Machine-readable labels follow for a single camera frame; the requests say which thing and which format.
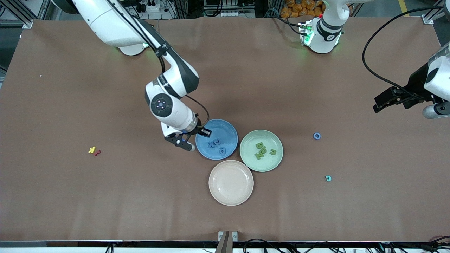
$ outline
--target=blue ring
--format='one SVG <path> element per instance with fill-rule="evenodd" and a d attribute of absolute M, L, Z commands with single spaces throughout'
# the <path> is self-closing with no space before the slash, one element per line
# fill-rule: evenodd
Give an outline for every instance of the blue ring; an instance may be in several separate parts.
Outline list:
<path fill-rule="evenodd" d="M 320 133 L 314 133 L 314 134 L 312 135 L 312 137 L 313 137 L 314 139 L 316 139 L 316 140 L 320 140 L 320 138 L 322 138 L 322 136 L 320 135 Z"/>

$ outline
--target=gray floor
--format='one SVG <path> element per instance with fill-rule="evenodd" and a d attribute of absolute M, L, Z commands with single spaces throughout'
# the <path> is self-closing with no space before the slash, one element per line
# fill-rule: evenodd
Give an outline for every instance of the gray floor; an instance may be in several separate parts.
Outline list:
<path fill-rule="evenodd" d="M 404 0 L 408 10 L 428 7 L 434 4 L 434 0 Z M 358 12 L 357 17 L 393 17 L 400 14 L 401 8 L 398 0 L 375 0 L 365 3 Z M 57 20 L 83 20 L 79 14 L 55 13 Z M 434 28 L 441 45 L 450 41 L 450 23 L 445 17 L 435 21 Z M 19 41 L 21 29 L 0 29 L 0 66 L 7 68 L 11 62 L 15 48 Z"/>

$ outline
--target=brown table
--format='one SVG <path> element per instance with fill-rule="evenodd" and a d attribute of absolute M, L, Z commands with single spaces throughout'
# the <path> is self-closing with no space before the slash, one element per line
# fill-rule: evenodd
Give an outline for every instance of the brown table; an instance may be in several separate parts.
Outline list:
<path fill-rule="evenodd" d="M 240 139 L 267 129 L 283 143 L 281 164 L 254 172 L 253 194 L 236 207 L 209 193 L 218 161 L 164 141 L 144 100 L 144 86 L 161 71 L 153 52 L 125 56 L 84 22 L 36 21 L 23 31 L 0 90 L 0 239 L 449 234 L 449 120 L 425 119 L 425 104 L 372 110 L 388 85 L 364 69 L 361 51 L 386 21 L 349 19 L 341 44 L 325 55 L 271 19 L 161 21 L 161 34 L 198 71 L 192 96 L 211 117 L 232 123 Z M 431 26 L 401 18 L 373 41 L 367 60 L 404 85 L 438 48 Z M 102 153 L 88 154 L 91 146 Z"/>

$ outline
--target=white plate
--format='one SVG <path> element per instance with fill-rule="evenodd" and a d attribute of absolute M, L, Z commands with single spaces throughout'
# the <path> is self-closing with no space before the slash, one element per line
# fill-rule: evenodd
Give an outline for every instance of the white plate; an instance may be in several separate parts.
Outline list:
<path fill-rule="evenodd" d="M 253 175 L 241 162 L 223 161 L 209 175 L 209 191 L 223 205 L 240 205 L 252 195 Z"/>

